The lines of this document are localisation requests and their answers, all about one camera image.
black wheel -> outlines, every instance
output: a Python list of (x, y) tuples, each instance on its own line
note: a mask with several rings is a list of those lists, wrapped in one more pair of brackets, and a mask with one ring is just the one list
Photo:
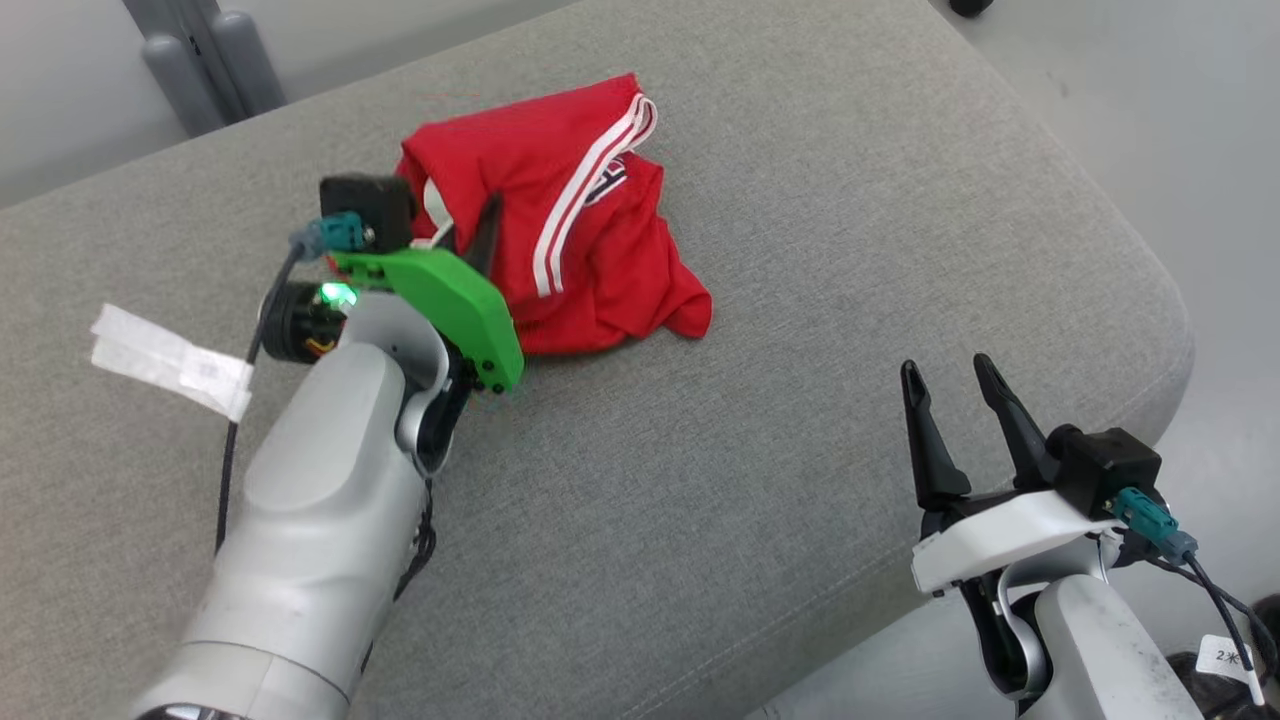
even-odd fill
[(951, 9), (961, 18), (977, 18), (993, 0), (951, 0)]

gray fabric cushion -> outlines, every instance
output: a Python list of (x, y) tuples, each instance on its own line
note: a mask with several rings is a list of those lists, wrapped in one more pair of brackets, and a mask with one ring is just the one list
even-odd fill
[[(984, 488), (975, 351), (1046, 428), (1169, 423), (1178, 291), (927, 3), (584, 1), (0, 214), (0, 716), (127, 702), (209, 571), (223, 421), (90, 366), (101, 304), (239, 354), (323, 174), (626, 70), (710, 334), (467, 410), (357, 716), (733, 717), (915, 607), (905, 357)], [(300, 377), (264, 363), (242, 459)]]

green led light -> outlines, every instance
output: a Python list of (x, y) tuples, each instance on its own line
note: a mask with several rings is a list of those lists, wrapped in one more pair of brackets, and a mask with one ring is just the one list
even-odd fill
[(356, 305), (356, 291), (343, 283), (324, 283), (320, 297), (334, 310), (349, 310)]

teal connector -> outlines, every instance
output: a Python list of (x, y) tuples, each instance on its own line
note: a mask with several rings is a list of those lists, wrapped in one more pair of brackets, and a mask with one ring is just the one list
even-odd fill
[(1107, 501), (1106, 509), (1130, 530), (1153, 542), (1174, 565), (1185, 564), (1187, 553), (1199, 550), (1196, 538), (1179, 530), (1178, 520), (1138, 488), (1124, 488)]
[(330, 252), (358, 252), (369, 238), (365, 223), (356, 213), (335, 213), (315, 222), (325, 250)]

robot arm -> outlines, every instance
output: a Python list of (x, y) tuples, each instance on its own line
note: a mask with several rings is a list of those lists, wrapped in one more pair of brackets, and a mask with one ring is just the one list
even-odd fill
[[(1156, 555), (1194, 565), (1196, 541), (1152, 500), (1160, 500), (1160, 456), (1119, 428), (1085, 434), (1062, 425), (1046, 439), (989, 357), (977, 355), (974, 369), (1016, 471), (1011, 489), (978, 497), (933, 423), (919, 369), (902, 365), (924, 510), (911, 562), (916, 587), (934, 596), (960, 591), (987, 674), (1019, 717), (1201, 717), (1107, 582), (1108, 568)], [(1117, 528), (1124, 544), (1105, 544)]]
[(305, 256), (332, 252), (362, 292), (269, 293), (264, 347), (314, 368), (248, 466), (178, 652), (129, 717), (346, 717), (393, 601), (434, 547), (431, 478), (458, 416), (472, 391), (503, 392), (524, 370), (485, 279), (498, 199), (462, 259), (408, 247), (398, 178), (326, 178), (320, 191)]
[[(398, 333), (388, 318), (402, 322)], [(397, 360), (406, 355), (411, 373)], [(435, 430), (413, 409), (443, 397), (448, 363), (431, 324), (403, 300), (360, 300), (343, 342), (311, 369), (250, 464), (200, 610), (133, 717), (347, 716), (415, 555), (428, 501), (417, 441)], [(424, 387), (413, 377), (433, 379)]]

